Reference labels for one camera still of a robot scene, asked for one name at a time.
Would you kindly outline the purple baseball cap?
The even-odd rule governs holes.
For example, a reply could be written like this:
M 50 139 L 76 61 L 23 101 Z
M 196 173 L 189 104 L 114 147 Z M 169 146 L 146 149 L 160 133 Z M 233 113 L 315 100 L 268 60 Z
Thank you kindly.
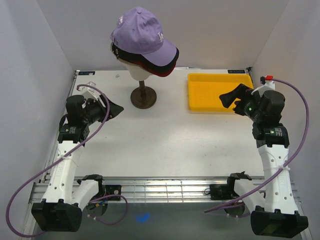
M 178 48 L 165 38 L 157 17 L 140 6 L 119 17 L 110 39 L 121 50 L 141 55 L 157 66 L 166 66 L 179 57 Z

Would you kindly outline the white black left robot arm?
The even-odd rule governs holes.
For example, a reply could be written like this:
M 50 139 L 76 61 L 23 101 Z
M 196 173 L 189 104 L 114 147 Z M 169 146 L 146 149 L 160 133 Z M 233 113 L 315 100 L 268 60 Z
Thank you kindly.
M 91 200 L 100 200 L 106 195 L 103 177 L 99 174 L 86 175 L 78 181 L 76 190 L 73 190 L 73 184 L 90 125 L 111 120 L 123 110 L 122 106 L 101 95 L 78 94 L 66 99 L 66 114 L 59 123 L 55 166 L 41 201 L 31 208 L 42 231 L 78 231 L 83 209 Z

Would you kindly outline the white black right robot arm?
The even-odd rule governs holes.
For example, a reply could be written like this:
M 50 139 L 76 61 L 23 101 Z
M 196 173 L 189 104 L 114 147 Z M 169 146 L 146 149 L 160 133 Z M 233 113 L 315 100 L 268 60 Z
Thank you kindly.
M 252 135 L 261 157 L 265 196 L 254 189 L 251 178 L 242 173 L 232 173 L 227 179 L 226 194 L 242 197 L 250 212 L 251 229 L 255 235 L 291 239 L 309 226 L 308 218 L 300 215 L 292 193 L 290 169 L 287 166 L 289 135 L 280 122 L 285 97 L 271 87 L 254 90 L 239 84 L 231 92 L 220 95 L 222 105 L 248 116 L 252 121 Z

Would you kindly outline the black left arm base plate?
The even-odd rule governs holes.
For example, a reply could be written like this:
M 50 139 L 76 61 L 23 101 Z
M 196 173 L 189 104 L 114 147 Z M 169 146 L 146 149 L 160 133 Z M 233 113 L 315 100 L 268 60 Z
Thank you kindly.
M 119 184 L 107 184 L 104 185 L 105 195 L 121 195 L 122 193 L 122 186 Z M 120 201 L 120 196 L 112 196 L 105 199 L 106 201 Z

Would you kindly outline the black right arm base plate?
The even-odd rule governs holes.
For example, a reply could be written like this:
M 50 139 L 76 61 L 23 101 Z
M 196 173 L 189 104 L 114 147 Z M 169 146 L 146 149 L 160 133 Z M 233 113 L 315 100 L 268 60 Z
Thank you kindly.
M 232 200 L 239 196 L 227 184 L 210 184 L 209 195 L 211 200 Z

